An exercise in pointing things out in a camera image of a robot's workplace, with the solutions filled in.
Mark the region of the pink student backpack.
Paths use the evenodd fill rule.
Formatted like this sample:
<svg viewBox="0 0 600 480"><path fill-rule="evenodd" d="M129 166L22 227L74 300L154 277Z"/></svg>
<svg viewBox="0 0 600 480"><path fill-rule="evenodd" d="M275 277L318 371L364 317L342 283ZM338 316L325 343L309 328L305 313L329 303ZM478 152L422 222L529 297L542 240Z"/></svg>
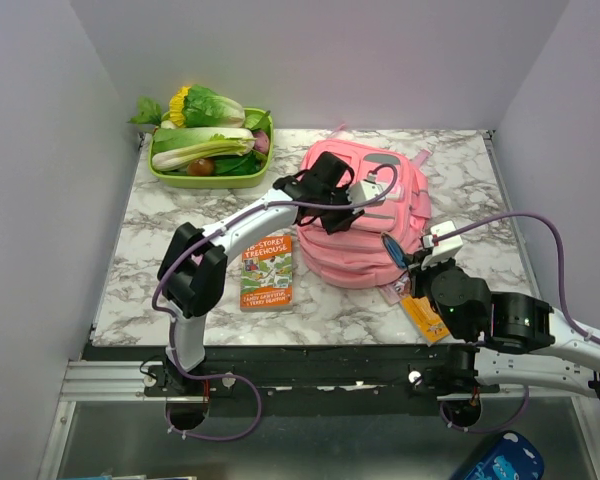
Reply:
<svg viewBox="0 0 600 480"><path fill-rule="evenodd" d="M408 158L389 150L328 139L308 149L301 167L312 167L325 152L352 167L356 180L366 178L381 164L393 164L398 181L383 204L367 207L345 232L329 235L318 221L299 227L297 243L306 266L325 283L346 289L372 288L399 279L402 270L387 254L381 234L390 234L407 253L420 248L420 237L432 217L428 179L421 172L431 152L422 150Z"/></svg>

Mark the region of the illustrated picture book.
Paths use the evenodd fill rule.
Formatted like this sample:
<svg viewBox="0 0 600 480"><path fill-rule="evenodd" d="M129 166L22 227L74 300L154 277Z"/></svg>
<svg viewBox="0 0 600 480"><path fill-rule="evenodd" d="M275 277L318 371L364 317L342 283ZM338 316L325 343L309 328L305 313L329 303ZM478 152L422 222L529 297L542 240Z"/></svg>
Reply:
<svg viewBox="0 0 600 480"><path fill-rule="evenodd" d="M411 295L411 278L408 272L398 279L378 287L378 290L388 305L400 303Z"/></svg>

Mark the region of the brown leather wallet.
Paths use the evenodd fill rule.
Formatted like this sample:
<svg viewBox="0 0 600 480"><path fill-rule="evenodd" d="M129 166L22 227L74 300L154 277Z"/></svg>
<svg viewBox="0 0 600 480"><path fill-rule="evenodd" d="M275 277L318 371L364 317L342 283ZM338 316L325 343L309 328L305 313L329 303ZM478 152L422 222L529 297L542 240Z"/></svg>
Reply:
<svg viewBox="0 0 600 480"><path fill-rule="evenodd" d="M407 270L411 264L411 257L403 250L400 243L387 232L381 234L381 242L394 265L401 270Z"/></svg>

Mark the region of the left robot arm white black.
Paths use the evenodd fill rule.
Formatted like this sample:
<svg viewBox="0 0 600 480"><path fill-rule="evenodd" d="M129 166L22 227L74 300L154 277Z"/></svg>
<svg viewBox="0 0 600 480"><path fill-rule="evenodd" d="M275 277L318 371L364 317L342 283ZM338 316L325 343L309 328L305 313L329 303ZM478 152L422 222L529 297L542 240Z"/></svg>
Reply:
<svg viewBox="0 0 600 480"><path fill-rule="evenodd" d="M347 190L355 173L332 153L294 175L276 180L260 199L205 227L186 222L170 241L152 297L155 310L171 316L167 382L181 395L194 393L202 380L207 314L221 300L228 265L266 236L298 224L327 221L329 231L358 217Z"/></svg>

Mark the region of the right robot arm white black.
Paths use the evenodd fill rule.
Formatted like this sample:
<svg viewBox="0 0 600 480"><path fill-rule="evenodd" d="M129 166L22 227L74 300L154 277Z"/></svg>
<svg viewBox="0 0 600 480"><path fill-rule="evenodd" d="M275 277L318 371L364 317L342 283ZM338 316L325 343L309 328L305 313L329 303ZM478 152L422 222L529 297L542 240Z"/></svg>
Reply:
<svg viewBox="0 0 600 480"><path fill-rule="evenodd" d="M517 292L493 292L454 258L407 255L411 294L428 301L456 344L440 367L449 390L518 384L600 402L600 330Z"/></svg>

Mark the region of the orange yellow booklet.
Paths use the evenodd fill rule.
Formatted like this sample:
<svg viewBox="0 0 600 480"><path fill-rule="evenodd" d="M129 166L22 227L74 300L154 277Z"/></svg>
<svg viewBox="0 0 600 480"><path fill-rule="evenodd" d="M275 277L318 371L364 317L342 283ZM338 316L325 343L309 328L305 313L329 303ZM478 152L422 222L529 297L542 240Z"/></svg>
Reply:
<svg viewBox="0 0 600 480"><path fill-rule="evenodd" d="M450 331L432 309L427 298L405 297L401 300L400 306L427 345L436 344L450 336Z"/></svg>

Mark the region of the purple toy vegetable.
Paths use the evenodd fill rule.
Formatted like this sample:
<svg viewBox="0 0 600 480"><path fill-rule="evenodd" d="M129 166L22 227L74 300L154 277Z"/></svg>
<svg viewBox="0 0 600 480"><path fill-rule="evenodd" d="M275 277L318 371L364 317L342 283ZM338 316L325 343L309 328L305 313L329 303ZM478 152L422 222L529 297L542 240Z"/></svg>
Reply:
<svg viewBox="0 0 600 480"><path fill-rule="evenodd" d="M267 155L270 150L270 139L269 136L263 130L257 130L253 133L255 142L253 149Z"/></svg>

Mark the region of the orange treehouse book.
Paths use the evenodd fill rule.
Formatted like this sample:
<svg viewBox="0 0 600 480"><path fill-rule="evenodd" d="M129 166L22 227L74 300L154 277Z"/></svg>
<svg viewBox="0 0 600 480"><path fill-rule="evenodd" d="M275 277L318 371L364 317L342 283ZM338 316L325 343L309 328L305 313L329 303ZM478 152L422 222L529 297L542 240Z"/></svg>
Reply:
<svg viewBox="0 0 600 480"><path fill-rule="evenodd" d="M290 235L265 237L242 254L240 309L287 309L292 301L292 238Z"/></svg>

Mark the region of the brown toy mushroom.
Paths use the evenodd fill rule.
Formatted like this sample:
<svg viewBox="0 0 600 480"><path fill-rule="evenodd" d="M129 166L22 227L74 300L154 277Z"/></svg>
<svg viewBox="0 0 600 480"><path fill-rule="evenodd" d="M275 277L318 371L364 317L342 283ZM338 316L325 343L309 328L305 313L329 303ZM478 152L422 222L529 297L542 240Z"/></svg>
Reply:
<svg viewBox="0 0 600 480"><path fill-rule="evenodd" d="M209 158L201 158L192 161L186 168L186 173L194 177L213 176L215 171L215 162Z"/></svg>

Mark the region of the upper toy cabbage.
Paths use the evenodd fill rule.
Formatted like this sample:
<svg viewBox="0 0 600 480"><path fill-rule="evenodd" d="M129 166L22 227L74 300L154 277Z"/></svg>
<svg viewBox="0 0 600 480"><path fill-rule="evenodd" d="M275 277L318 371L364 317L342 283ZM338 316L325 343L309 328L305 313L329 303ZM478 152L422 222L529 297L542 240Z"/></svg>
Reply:
<svg viewBox="0 0 600 480"><path fill-rule="evenodd" d="M184 97L184 125L239 128L245 121L244 108L236 101L207 87L193 85Z"/></svg>

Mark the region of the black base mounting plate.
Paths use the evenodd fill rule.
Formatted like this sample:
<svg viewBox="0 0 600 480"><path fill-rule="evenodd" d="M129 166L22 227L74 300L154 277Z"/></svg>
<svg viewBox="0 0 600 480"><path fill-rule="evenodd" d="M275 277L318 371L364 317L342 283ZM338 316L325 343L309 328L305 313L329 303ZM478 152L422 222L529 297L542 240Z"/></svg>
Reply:
<svg viewBox="0 0 600 480"><path fill-rule="evenodd" d="M126 362L145 378L140 397L163 401L176 424L256 414L433 416L438 400L496 393L517 357L459 344L211 346L190 379L158 347L95 347L83 358Z"/></svg>

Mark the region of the yellow artificial flower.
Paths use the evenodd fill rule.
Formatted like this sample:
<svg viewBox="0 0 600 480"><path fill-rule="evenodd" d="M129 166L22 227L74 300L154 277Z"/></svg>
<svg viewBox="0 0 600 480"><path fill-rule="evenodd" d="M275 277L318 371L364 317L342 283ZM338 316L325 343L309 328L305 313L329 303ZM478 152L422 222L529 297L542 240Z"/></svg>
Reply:
<svg viewBox="0 0 600 480"><path fill-rule="evenodd" d="M185 116L183 114L184 101L188 96L190 86L181 87L169 101L169 120L177 127L185 126Z"/></svg>

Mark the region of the green artificial leaf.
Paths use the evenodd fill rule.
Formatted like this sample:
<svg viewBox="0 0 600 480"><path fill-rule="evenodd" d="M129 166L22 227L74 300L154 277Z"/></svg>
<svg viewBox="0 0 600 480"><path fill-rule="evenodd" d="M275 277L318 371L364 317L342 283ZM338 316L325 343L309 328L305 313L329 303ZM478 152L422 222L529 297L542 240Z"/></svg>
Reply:
<svg viewBox="0 0 600 480"><path fill-rule="evenodd" d="M162 123L162 117L163 111L159 102L146 96L140 96L136 100L136 112L128 122L134 125L159 126Z"/></svg>

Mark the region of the blue pencil case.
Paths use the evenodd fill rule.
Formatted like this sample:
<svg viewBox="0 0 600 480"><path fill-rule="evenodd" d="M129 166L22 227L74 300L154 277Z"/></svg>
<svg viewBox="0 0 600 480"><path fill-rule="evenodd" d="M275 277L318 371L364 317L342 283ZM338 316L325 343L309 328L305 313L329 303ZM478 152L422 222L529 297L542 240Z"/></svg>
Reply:
<svg viewBox="0 0 600 480"><path fill-rule="evenodd" d="M508 430L481 441L451 479L538 480L544 473L544 459L537 448L522 434Z"/></svg>

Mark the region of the aluminium rail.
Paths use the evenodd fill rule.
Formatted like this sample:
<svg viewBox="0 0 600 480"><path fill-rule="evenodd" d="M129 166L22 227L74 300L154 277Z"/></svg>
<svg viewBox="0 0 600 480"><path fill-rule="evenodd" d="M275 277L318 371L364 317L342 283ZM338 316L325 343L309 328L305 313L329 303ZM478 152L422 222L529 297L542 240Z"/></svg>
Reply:
<svg viewBox="0 0 600 480"><path fill-rule="evenodd" d="M229 393L236 380L222 379L209 391L196 382L191 387L161 385L139 371L138 362L72 362L67 367L61 387L63 401L164 401L203 403L210 394ZM498 394L520 396L525 387L532 396L575 396L594 398L589 387L594 372L571 362L553 357L506 356L496 354L478 362L478 383L481 391L495 388ZM266 386L265 395L278 392L329 393L371 392L379 394L389 388L386 380L338 381L325 385L311 382L308 386L294 386L287 381L281 385Z"/></svg>

